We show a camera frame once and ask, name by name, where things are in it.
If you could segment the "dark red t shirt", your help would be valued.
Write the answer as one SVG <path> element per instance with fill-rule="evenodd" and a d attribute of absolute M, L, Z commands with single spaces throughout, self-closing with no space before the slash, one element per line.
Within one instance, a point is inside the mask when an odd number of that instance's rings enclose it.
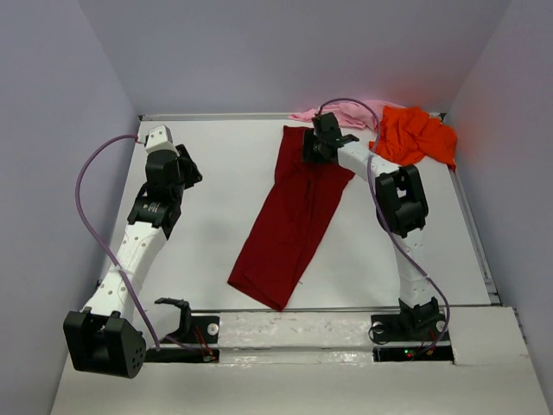
<path fill-rule="evenodd" d="M 283 128 L 273 186 L 227 280 L 276 311 L 287 306 L 354 177 L 336 164 L 305 163 L 308 131 Z"/>

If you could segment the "pink t shirt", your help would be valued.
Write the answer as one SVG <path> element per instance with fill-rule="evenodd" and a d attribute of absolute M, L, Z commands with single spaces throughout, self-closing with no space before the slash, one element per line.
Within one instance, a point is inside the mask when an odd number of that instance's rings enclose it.
<path fill-rule="evenodd" d="M 379 119 L 382 119 L 383 110 L 386 106 L 402 108 L 401 105 L 383 100 L 365 100 L 364 104 L 371 107 Z M 312 118 L 317 112 L 317 108 L 312 108 L 305 112 L 292 113 L 289 115 L 289 119 L 303 123 L 311 123 Z M 334 114 L 338 120 L 340 128 L 351 128 L 357 130 L 370 129 L 372 131 L 377 130 L 378 122 L 375 120 L 372 113 L 360 104 L 353 103 L 351 101 L 341 101 L 326 105 L 323 108 L 323 113 L 326 112 L 332 112 Z"/>

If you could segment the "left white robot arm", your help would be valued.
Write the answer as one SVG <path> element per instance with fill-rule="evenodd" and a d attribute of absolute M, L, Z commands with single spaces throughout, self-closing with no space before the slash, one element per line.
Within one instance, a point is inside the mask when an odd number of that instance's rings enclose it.
<path fill-rule="evenodd" d="M 138 293 L 157 254 L 181 217 L 182 196 L 202 176 L 186 147 L 147 155 L 146 181 L 127 218 L 124 237 L 94 295 L 63 322 L 75 370 L 132 379 L 150 348 L 168 337 L 180 342 L 193 327 L 187 301 L 161 297 L 146 310 Z"/>

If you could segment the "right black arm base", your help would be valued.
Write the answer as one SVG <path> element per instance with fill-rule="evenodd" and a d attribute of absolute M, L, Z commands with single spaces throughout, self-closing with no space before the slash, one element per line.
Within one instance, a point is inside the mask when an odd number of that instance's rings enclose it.
<path fill-rule="evenodd" d="M 448 331 L 444 328 L 446 318 L 437 301 L 414 309 L 399 302 L 397 313 L 371 316 L 368 329 L 373 343 L 372 357 L 376 362 L 454 362 L 454 352 Z"/>

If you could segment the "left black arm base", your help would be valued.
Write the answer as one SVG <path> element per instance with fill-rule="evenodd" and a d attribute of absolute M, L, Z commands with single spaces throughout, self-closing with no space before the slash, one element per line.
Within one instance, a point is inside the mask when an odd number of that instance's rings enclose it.
<path fill-rule="evenodd" d="M 160 350 L 149 331 L 144 337 L 149 346 L 145 352 L 148 363 L 218 363 L 220 317 L 215 314 L 194 313 L 188 301 L 171 297 L 161 297 L 147 311 L 156 335 Z"/>

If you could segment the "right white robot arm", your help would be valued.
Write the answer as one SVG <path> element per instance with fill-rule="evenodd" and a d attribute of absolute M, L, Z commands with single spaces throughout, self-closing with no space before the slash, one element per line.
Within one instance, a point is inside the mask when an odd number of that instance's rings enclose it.
<path fill-rule="evenodd" d="M 344 135 L 332 113 L 317 114 L 304 134 L 302 160 L 335 164 L 364 180 L 371 192 L 378 223 L 394 248 L 399 276 L 397 314 L 380 317 L 379 342 L 437 342 L 448 326 L 437 296 L 442 292 L 423 269 L 423 229 L 429 205 L 419 170 L 399 166 L 369 150 L 357 137 Z"/>

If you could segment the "orange t shirt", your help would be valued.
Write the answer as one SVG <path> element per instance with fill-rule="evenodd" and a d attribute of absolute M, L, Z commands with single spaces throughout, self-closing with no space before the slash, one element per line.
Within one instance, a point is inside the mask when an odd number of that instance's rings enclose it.
<path fill-rule="evenodd" d="M 428 156 L 456 170 L 457 134 L 419 107 L 386 106 L 378 130 L 379 140 L 370 142 L 369 148 L 389 162 L 406 166 Z"/>

